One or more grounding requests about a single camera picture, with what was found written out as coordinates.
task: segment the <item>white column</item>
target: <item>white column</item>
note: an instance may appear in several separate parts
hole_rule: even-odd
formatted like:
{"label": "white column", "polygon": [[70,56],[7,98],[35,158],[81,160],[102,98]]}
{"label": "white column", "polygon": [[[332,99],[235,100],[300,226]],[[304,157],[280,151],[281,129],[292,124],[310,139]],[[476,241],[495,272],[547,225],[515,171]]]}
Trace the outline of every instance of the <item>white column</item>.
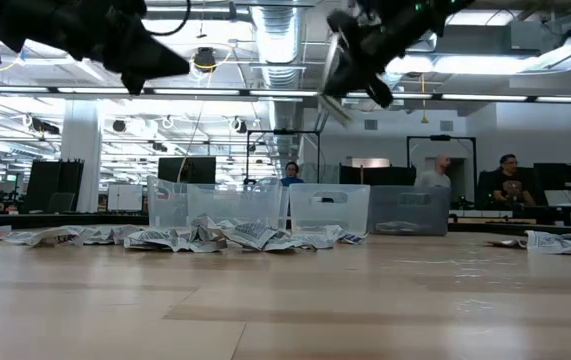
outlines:
{"label": "white column", "polygon": [[103,121],[98,113],[98,103],[85,100],[66,101],[61,159],[84,161],[76,206],[78,212],[96,212],[98,209],[102,142]]}

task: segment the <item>clear plastic bin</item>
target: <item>clear plastic bin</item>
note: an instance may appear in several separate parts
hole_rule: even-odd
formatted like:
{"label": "clear plastic bin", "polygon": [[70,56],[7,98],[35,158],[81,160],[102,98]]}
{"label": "clear plastic bin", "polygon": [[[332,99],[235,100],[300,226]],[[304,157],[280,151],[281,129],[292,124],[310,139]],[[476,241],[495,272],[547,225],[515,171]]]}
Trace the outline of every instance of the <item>clear plastic bin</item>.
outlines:
{"label": "clear plastic bin", "polygon": [[253,221],[278,226],[281,185],[188,184],[190,219],[207,214],[215,222]]}
{"label": "clear plastic bin", "polygon": [[339,225],[354,235],[367,232],[369,185],[292,184],[292,233],[324,231]]}
{"label": "clear plastic bin", "polygon": [[187,184],[177,184],[147,177],[149,226],[155,228],[186,227]]}
{"label": "clear plastic bin", "polygon": [[375,234],[447,234],[450,189],[373,186],[368,230]]}
{"label": "clear plastic bin", "polygon": [[287,219],[289,218],[289,188],[281,187],[281,208],[278,213],[278,229],[287,229]]}

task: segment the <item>crumpled newspaper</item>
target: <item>crumpled newspaper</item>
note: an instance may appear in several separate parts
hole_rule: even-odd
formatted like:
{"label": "crumpled newspaper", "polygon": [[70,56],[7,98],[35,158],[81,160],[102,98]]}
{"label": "crumpled newspaper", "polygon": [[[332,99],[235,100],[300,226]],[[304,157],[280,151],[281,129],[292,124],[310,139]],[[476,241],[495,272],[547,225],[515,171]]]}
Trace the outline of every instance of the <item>crumpled newspaper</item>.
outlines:
{"label": "crumpled newspaper", "polygon": [[327,226],[324,233],[290,236],[262,223],[225,220],[215,224],[201,215],[190,224],[189,231],[147,230],[131,234],[125,247],[146,250],[214,252],[225,249],[226,241],[256,251],[283,251],[294,248],[328,249],[337,241],[359,245],[365,239],[346,233],[340,226]]}
{"label": "crumpled newspaper", "polygon": [[39,232],[27,232],[12,231],[11,226],[0,226],[0,240],[11,244],[28,246],[83,245],[83,239],[78,236],[78,232],[64,227]]}
{"label": "crumpled newspaper", "polygon": [[527,240],[500,240],[490,244],[499,247],[527,249],[536,254],[571,254],[571,234],[550,234],[543,231],[527,230]]}
{"label": "crumpled newspaper", "polygon": [[340,226],[326,226],[313,234],[289,233],[262,223],[225,220],[218,224],[203,214],[189,229],[143,229],[138,226],[63,226],[38,232],[16,232],[0,227],[0,240],[29,246],[74,244],[123,244],[128,249],[216,252],[227,248],[227,241],[256,251],[282,251],[294,248],[329,249],[336,242],[360,245],[363,237],[345,232]]}

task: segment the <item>person in white shirt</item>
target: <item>person in white shirt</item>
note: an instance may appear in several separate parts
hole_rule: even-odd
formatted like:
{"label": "person in white shirt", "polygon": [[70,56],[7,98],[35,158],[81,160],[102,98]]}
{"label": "person in white shirt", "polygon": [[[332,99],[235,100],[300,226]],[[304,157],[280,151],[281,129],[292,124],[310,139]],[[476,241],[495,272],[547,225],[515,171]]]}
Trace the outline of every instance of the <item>person in white shirt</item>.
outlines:
{"label": "person in white shirt", "polygon": [[418,187],[451,187],[452,182],[445,171],[450,165],[450,159],[447,156],[439,155],[436,158],[434,170],[423,171],[416,177],[414,186]]}

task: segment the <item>wooden table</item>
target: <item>wooden table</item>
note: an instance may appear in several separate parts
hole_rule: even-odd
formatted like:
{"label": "wooden table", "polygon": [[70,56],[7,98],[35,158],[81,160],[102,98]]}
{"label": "wooden table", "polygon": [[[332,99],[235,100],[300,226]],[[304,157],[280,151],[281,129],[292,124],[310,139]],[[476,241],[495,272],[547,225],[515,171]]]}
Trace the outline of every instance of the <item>wooden table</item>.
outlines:
{"label": "wooden table", "polygon": [[0,243],[0,360],[571,359],[571,256],[485,246],[500,238],[287,254]]}

